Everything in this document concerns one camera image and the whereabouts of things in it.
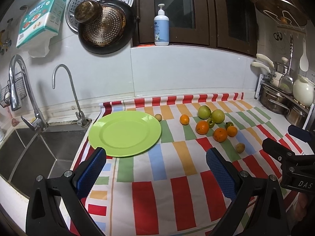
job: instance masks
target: small orange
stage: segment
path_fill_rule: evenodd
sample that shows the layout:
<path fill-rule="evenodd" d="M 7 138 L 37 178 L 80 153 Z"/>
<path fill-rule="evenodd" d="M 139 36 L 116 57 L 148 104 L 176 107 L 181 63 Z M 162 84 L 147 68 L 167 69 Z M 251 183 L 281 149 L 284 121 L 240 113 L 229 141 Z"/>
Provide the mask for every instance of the small orange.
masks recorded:
<path fill-rule="evenodd" d="M 226 129 L 217 128 L 215 132 L 213 132 L 213 139 L 217 142 L 224 142 L 227 139 Z"/>
<path fill-rule="evenodd" d="M 236 136 L 237 134 L 237 128 L 234 126 L 228 126 L 226 131 L 229 136 Z"/>
<path fill-rule="evenodd" d="M 179 121 L 181 122 L 182 125 L 188 125 L 189 123 L 189 117 L 188 115 L 183 114 L 180 118 Z"/>
<path fill-rule="evenodd" d="M 209 131 L 209 124 L 204 121 L 201 120 L 200 122 L 197 123 L 196 125 L 196 132 L 200 135 L 205 135 L 207 134 Z"/>

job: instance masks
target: stainless steel sink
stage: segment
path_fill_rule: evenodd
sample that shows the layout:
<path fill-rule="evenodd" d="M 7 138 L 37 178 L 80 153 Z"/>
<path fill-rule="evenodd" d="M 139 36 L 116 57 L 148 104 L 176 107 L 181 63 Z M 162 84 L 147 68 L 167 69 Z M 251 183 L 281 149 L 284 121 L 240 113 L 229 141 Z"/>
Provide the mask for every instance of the stainless steel sink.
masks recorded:
<path fill-rule="evenodd" d="M 29 196 L 38 175 L 59 177 L 70 169 L 85 133 L 77 124 L 14 130 L 0 149 L 0 174 Z"/>

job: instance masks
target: tissue package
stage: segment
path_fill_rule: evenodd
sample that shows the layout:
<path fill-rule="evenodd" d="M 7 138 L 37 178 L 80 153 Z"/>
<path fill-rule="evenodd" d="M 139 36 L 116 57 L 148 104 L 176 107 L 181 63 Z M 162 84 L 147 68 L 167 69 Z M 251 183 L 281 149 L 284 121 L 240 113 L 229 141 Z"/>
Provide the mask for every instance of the tissue package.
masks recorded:
<path fill-rule="evenodd" d="M 21 20 L 16 47 L 31 57 L 44 57 L 49 41 L 58 35 L 66 0 L 42 0 Z"/>

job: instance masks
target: screw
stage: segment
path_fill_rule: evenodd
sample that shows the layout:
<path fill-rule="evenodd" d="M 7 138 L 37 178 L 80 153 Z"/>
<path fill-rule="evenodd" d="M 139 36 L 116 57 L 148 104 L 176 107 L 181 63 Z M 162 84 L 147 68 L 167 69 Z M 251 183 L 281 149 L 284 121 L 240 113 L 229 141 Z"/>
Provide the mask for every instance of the screw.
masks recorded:
<path fill-rule="evenodd" d="M 270 175 L 269 177 L 272 181 L 277 181 L 277 177 L 275 175 Z"/>
<path fill-rule="evenodd" d="M 248 177 L 248 172 L 246 172 L 244 170 L 241 171 L 240 174 L 241 174 L 242 177 Z"/>
<path fill-rule="evenodd" d="M 36 181 L 38 181 L 38 182 L 41 181 L 42 179 L 43 179 L 42 175 L 39 175 L 39 176 L 36 177 Z"/>
<path fill-rule="evenodd" d="M 70 177 L 72 175 L 72 171 L 71 170 L 67 170 L 65 173 L 64 173 L 64 176 L 65 177 Z"/>

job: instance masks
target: colorful checkered tablecloth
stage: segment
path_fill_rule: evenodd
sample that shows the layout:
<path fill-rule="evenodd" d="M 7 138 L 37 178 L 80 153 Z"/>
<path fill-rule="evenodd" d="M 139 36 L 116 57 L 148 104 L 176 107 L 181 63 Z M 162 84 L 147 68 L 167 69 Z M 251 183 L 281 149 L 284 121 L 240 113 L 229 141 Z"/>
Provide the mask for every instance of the colorful checkered tablecloth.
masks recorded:
<path fill-rule="evenodd" d="M 222 109 L 225 121 L 238 128 L 236 137 L 216 142 L 213 131 L 207 135 L 195 132 L 200 118 L 197 110 L 206 104 L 213 111 Z M 91 217 L 107 236 L 134 235 L 202 235 L 211 231 L 231 203 L 223 196 L 205 160 L 205 151 L 216 147 L 222 156 L 239 170 L 251 176 L 281 178 L 280 164 L 261 147 L 270 137 L 301 154 L 302 150 L 287 132 L 281 132 L 272 118 L 255 106 L 254 99 L 244 99 L 243 93 L 183 95 L 105 102 L 100 104 L 100 116 L 124 110 L 137 110 L 155 115 L 160 113 L 162 134 L 148 151 L 125 158 L 107 157 L 89 196 L 82 199 Z M 190 117 L 183 126 L 179 117 Z M 234 147 L 246 145 L 238 154 Z M 74 169 L 94 152 L 87 139 L 78 154 Z M 288 208 L 296 192 L 282 189 Z M 241 232 L 248 221 L 255 199 L 238 227 Z M 76 233 L 74 225 L 70 230 Z"/>

